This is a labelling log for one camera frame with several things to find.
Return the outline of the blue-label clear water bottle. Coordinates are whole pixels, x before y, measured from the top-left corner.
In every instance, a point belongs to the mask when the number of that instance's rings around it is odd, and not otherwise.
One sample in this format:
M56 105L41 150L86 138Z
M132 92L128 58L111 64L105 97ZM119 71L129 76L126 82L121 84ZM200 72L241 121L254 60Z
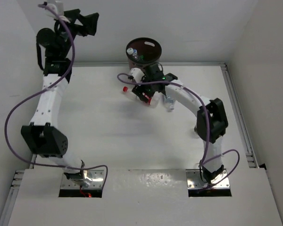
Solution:
M175 102L176 100L170 96L164 97L164 106L167 109L168 112L172 112L175 108Z

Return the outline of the red-label clear water bottle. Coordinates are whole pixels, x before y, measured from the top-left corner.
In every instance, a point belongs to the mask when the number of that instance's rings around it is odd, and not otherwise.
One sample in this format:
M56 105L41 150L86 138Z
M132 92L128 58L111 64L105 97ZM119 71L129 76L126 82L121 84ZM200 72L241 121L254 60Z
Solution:
M159 104L160 97L158 94L154 94L154 96L149 97L144 93L135 94L132 89L129 89L127 86L124 86L122 89L122 93L130 100L137 101L142 103L145 106L155 108Z

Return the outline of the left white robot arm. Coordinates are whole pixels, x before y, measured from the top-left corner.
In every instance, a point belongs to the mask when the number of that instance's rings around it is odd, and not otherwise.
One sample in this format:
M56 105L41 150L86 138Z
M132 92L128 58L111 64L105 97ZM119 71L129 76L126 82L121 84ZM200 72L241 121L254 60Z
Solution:
M92 174L84 168L83 160L68 151L68 139L58 130L58 112L72 74L71 61L67 58L71 41L59 20L54 29L38 31L36 49L45 91L29 125L22 126L21 135L33 154L63 166L68 180L87 188L92 183Z

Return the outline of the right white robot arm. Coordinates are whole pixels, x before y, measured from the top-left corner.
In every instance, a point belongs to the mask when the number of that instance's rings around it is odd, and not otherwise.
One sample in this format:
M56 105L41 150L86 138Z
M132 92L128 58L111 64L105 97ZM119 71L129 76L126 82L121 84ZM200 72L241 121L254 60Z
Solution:
M179 78L165 74L158 64L149 65L145 70L132 68L127 76L133 88L130 95L149 106L158 103L157 93L170 97L186 107L196 117L196 132L204 144L200 160L201 179L211 184L224 170L221 159L221 142L228 127L224 104L221 99L201 96L186 87Z

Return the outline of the green-label clear water bottle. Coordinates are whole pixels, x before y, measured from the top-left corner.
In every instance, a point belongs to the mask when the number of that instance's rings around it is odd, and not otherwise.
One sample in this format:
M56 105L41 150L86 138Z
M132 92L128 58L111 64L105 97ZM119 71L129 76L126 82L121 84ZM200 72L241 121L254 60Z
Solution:
M137 54L136 49L132 49L132 58L136 61L138 61L140 59L140 56Z

